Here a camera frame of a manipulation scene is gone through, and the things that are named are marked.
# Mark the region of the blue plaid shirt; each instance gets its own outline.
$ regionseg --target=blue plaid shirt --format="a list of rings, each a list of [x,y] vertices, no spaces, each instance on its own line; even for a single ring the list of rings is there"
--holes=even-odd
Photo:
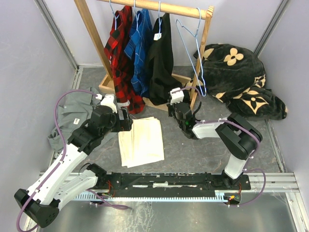
[[[134,60],[134,75],[131,79],[134,91],[147,98],[149,97],[151,76],[146,73],[144,62],[153,40],[153,27],[149,11],[146,9],[138,11],[132,23],[130,40],[125,48],[125,54]]]

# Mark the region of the clothing tag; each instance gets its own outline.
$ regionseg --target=clothing tag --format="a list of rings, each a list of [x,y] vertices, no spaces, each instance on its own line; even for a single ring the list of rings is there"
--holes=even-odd
[[[130,101],[127,100],[127,102],[125,102],[125,103],[119,103],[119,102],[117,102],[117,105],[118,105],[118,107],[126,107],[126,106],[129,106],[129,105],[130,105]]]
[[[159,40],[159,39],[161,39],[161,37],[162,37],[162,33],[156,33],[154,35],[154,40]]]
[[[76,118],[73,122],[73,124],[77,125],[79,123],[79,118]]]

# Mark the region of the blue hanger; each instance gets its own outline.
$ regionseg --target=blue hanger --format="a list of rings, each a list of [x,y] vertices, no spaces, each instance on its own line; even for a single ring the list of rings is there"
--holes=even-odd
[[[161,23],[162,23],[162,19],[160,18],[160,8],[161,8],[161,1],[159,1],[159,9],[158,9],[159,33],[161,33]]]
[[[119,17],[119,15],[115,15],[115,12],[114,10],[112,9],[112,3],[111,3],[111,0],[110,0],[110,7],[111,7],[111,10],[112,10],[112,14],[114,15],[114,19],[115,19],[115,30],[117,29],[117,18]]]
[[[183,42],[183,45],[184,45],[184,47],[185,47],[185,50],[186,50],[186,52],[187,52],[187,55],[188,55],[188,57],[189,57],[189,59],[190,59],[192,68],[193,68],[193,70],[194,70],[194,73],[195,73],[195,75],[196,75],[196,77],[197,77],[197,82],[198,82],[198,85],[199,85],[199,89],[201,90],[201,94],[202,94],[203,97],[205,97],[205,96],[206,96],[206,84],[205,84],[205,80],[204,80],[204,71],[203,71],[203,67],[202,67],[201,54],[200,54],[200,52],[199,52],[199,47],[198,47],[198,42],[197,42],[197,34],[198,34],[198,30],[199,30],[199,25],[200,25],[200,23],[201,23],[201,10],[200,10],[198,7],[197,7],[197,9],[198,9],[198,11],[199,11],[199,22],[198,22],[197,31],[196,31],[195,35],[194,35],[191,31],[189,31],[189,29],[186,28],[186,27],[181,23],[181,21],[178,20],[178,19],[176,19],[176,27],[177,27],[178,33],[179,33],[179,35],[180,35],[180,38],[181,38],[181,40],[182,40],[182,42]],[[200,67],[200,68],[201,68],[201,70],[202,70],[202,76],[201,76],[201,77],[202,77],[202,80],[203,80],[204,90],[205,90],[205,91],[202,90],[202,86],[201,86],[201,84],[200,84],[200,82],[199,82],[199,80],[198,80],[197,72],[196,72],[195,67],[194,67],[194,65],[193,65],[193,62],[192,62],[192,60],[191,60],[191,58],[190,58],[190,55],[189,55],[189,52],[188,52],[188,48],[187,48],[187,46],[185,45],[184,40],[183,40],[183,37],[182,37],[182,35],[181,35],[181,33],[180,33],[180,30],[179,30],[179,28],[178,28],[178,26],[177,26],[177,22],[179,22],[180,25],[181,25],[181,27],[182,27],[182,28],[185,28],[185,29],[195,38],[195,41],[196,41],[196,44],[197,44],[198,58],[199,58],[199,62],[200,62],[200,64],[201,64],[201,67]]]
[[[134,4],[133,4],[133,10],[135,12],[135,17],[136,17],[136,30],[139,28],[139,18],[140,18],[140,14],[138,14],[136,12],[136,8],[135,8],[135,2],[136,0],[134,0]]]

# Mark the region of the wooden clothing rack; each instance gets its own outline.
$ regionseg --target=wooden clothing rack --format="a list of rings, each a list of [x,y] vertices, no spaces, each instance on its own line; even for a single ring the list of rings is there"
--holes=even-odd
[[[110,67],[110,61],[106,57],[104,53],[104,46],[102,43],[102,40],[98,34],[98,30],[95,26],[95,23],[93,21],[93,18],[91,16],[91,13],[89,11],[89,8],[87,6],[86,0],[74,0],[75,4],[78,8],[78,11],[84,21],[84,24],[89,32],[89,35],[92,39],[92,42],[98,52],[98,55],[101,59],[101,62],[106,70],[106,75],[103,78],[101,84],[99,85],[99,89],[104,92],[104,93],[115,93],[114,89],[114,84],[112,80],[112,70]],[[100,0],[104,2],[111,2],[111,3],[116,3],[116,4],[121,4],[121,5],[126,5],[126,6],[135,6],[138,8],[143,8],[143,9],[148,9],[148,10],[153,10],[153,11],[158,11],[159,10],[159,2],[154,2],[154,1],[148,1],[148,0]],[[202,40],[200,43],[200,54],[201,56],[204,53],[205,46],[206,46],[206,39],[208,35],[208,30],[210,27],[211,23],[211,18],[213,14],[214,7],[210,6],[208,10],[201,10],[201,18],[205,20],[204,24],[204,29],[203,29],[203,35],[202,35]],[[198,18],[199,19],[199,11],[196,8],[191,8],[191,7],[184,7],[184,6],[178,6],[178,5],[172,5],[172,4],[167,4],[167,3],[161,3],[160,4],[160,12],[163,13],[169,13],[169,14],[174,14],[174,15],[182,15],[186,17],[192,17],[192,18]],[[199,74],[201,67],[201,63],[199,62],[199,59],[197,59],[197,65],[196,65],[196,73],[197,76]],[[183,85],[191,81],[190,77],[186,76],[181,76],[177,74],[172,74],[172,76],[180,81]],[[192,86],[197,85],[197,76],[194,74]],[[190,91],[190,99],[191,99],[191,109],[193,109],[194,103],[197,98],[197,92],[192,89]],[[161,110],[168,110],[167,106],[165,104],[163,105],[153,105],[151,101],[148,98],[143,98],[144,102],[146,105],[149,105],[151,107],[155,107]]]

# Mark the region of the folded gray garment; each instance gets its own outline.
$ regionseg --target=folded gray garment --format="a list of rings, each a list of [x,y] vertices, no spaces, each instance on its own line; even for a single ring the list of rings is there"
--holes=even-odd
[[[90,90],[94,93],[99,93],[94,87],[91,87],[87,90]],[[63,106],[58,106],[57,110],[58,124],[66,142],[72,135],[72,132],[79,128],[83,122],[91,117],[93,109],[99,104],[100,101],[91,94],[73,92],[67,95],[65,104]],[[109,141],[116,134],[117,133],[110,133],[108,137],[104,138],[102,144]],[[63,143],[56,127],[48,136],[48,141],[53,150],[56,152],[62,151]]]

